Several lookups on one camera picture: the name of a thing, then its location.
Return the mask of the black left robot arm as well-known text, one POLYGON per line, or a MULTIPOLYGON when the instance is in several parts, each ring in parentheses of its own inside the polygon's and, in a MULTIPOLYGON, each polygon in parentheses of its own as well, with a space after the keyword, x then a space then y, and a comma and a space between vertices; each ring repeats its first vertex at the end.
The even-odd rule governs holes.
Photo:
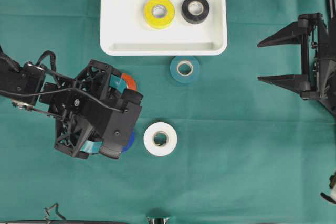
POLYGON ((1 96, 28 111, 37 102, 48 105, 46 115, 55 119, 54 148, 74 158, 100 153, 118 159, 129 145, 142 97, 111 85, 121 76, 112 65, 95 60, 75 77, 64 76, 56 70, 52 51, 24 65, 1 53, 1 96))

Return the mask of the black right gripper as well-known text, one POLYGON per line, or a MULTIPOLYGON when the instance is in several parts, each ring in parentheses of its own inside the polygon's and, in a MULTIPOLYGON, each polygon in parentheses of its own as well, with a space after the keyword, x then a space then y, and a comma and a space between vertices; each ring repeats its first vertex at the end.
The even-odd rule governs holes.
POLYGON ((257 44, 267 47, 286 44, 302 44, 312 32, 311 48, 314 49, 314 76, 316 90, 311 87, 307 74, 287 74, 280 76, 257 77, 259 81, 273 84, 300 95, 303 100, 331 102, 335 93, 335 18, 327 26, 321 13, 302 14, 275 34, 257 44))

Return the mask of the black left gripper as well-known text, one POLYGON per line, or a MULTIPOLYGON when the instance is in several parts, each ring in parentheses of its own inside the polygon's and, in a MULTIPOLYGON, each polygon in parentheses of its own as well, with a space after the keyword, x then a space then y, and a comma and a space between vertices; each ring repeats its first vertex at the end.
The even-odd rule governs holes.
POLYGON ((54 149, 80 159, 99 152, 102 138, 81 110, 89 100, 106 108, 104 99, 124 95, 127 85, 121 75, 114 66, 91 60, 75 79, 57 77, 56 82, 44 82, 39 87, 44 93, 39 102, 48 105, 55 118, 54 149))

